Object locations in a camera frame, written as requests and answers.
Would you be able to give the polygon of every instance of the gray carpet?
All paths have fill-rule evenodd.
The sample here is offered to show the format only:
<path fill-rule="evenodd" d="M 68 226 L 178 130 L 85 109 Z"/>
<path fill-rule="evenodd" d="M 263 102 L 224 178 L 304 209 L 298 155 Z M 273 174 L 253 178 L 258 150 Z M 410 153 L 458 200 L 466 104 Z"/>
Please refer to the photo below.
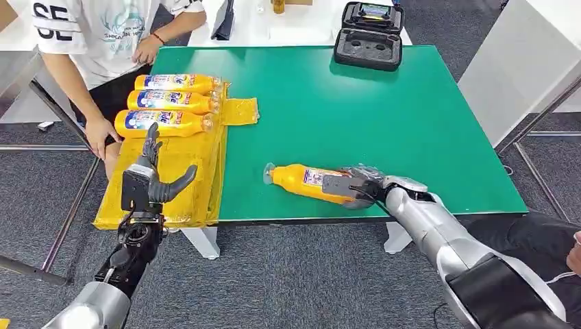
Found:
<path fill-rule="evenodd" d="M 408 0 L 403 6 L 412 41 L 438 46 L 456 79 L 498 15 L 492 1 Z M 164 15 L 158 15 L 162 22 Z M 557 130 L 579 122 L 556 118 Z M 40 141 L 74 137 L 58 124 L 48 134 L 0 131 L 0 143 Z M 525 145 L 579 218 L 579 145 Z M 42 263 L 90 161 L 81 152 L 0 154 L 0 254 Z M 515 170 L 512 178 L 527 204 L 550 212 L 514 152 L 503 161 Z M 55 264 L 54 271 L 73 278 L 72 284 L 55 287 L 0 269 L 0 317 L 12 320 L 11 329 L 42 326 L 108 255 L 114 233 L 90 224 L 105 186 L 99 168 Z M 434 270 L 414 246 L 385 254 L 386 238 L 380 223 L 221 228 L 222 256 L 210 261 L 181 233 L 172 234 L 134 298 L 127 328 L 433 328 L 432 311 L 442 302 Z M 445 307 L 437 319 L 439 328 L 460 327 Z"/>

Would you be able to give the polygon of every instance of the robotic arm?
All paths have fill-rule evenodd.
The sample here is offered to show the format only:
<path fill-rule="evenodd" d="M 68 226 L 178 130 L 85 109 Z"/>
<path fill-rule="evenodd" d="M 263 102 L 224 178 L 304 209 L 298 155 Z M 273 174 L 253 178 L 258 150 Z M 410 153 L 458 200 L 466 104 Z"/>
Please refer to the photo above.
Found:
<path fill-rule="evenodd" d="M 95 281 L 44 328 L 123 328 L 131 297 L 164 238 L 162 204 L 194 179 L 191 166 L 166 184 L 157 172 L 157 125 L 135 164 L 123 172 L 119 243 Z M 377 169 L 345 169 L 351 177 L 323 177 L 323 192 L 355 198 L 348 208 L 377 204 L 394 216 L 438 271 L 445 299 L 466 328 L 571 329 L 553 291 L 528 266 L 474 239 L 427 186 Z"/>
<path fill-rule="evenodd" d="M 163 203 L 171 201 L 196 176 L 196 166 L 173 183 L 160 182 L 158 125 L 147 133 L 143 152 L 123 172 L 121 208 L 129 213 L 117 229 L 118 244 L 73 302 L 44 328 L 118 329 L 125 326 L 133 296 L 165 237 Z"/>
<path fill-rule="evenodd" d="M 326 176 L 323 190 L 348 184 L 351 208 L 380 203 L 409 233 L 438 271 L 445 300 L 466 328 L 565 329 L 565 309 L 527 265 L 473 238 L 426 185 L 384 176 L 368 167 L 350 168 L 355 178 Z"/>

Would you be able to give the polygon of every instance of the red bracelet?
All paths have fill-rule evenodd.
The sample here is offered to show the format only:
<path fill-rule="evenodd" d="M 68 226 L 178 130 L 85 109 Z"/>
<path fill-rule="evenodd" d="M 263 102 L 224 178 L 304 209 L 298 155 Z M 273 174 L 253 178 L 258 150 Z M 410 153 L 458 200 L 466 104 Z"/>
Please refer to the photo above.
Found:
<path fill-rule="evenodd" d="M 165 41 L 163 41 L 159 35 L 157 35 L 155 32 L 151 33 L 152 36 L 155 36 L 161 43 L 162 45 L 165 45 Z"/>

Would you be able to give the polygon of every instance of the yellow cloth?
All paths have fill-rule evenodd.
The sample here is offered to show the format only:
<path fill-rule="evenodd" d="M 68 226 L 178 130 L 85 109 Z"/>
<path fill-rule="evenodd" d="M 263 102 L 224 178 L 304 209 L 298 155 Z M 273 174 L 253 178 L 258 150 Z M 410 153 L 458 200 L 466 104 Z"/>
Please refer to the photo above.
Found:
<path fill-rule="evenodd" d="M 10 324 L 9 319 L 0 319 L 0 329 L 8 329 L 9 324 Z"/>
<path fill-rule="evenodd" d="M 159 138 L 158 172 L 162 182 L 172 182 L 190 165 L 197 165 L 194 182 L 173 201 L 164 205 L 168 228 L 200 228 L 216 223 L 220 211 L 222 182 L 226 156 L 227 125 L 245 125 L 258 121 L 256 99 L 226 99 L 222 111 L 214 116 L 214 129 L 190 137 Z M 93 224 L 101 230 L 114 230 L 123 215 L 121 180 L 126 170 L 140 155 L 143 138 L 128 138 L 121 145 L 119 160 L 99 212 Z"/>
<path fill-rule="evenodd" d="M 250 125 L 257 123 L 259 117 L 256 98 L 231 98 L 224 102 L 223 125 Z"/>

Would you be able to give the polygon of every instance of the green table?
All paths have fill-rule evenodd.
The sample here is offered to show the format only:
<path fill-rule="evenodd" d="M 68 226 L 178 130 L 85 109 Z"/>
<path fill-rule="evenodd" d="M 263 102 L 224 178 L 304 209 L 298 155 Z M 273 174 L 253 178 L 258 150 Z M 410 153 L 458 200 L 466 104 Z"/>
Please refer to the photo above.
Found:
<path fill-rule="evenodd" d="M 262 182 L 268 162 L 363 163 L 423 182 L 454 214 L 527 212 L 435 47 L 404 47 L 396 72 L 343 66 L 330 47 L 163 48 L 153 73 L 231 81 L 257 125 L 228 131 L 219 223 L 383 218 Z"/>

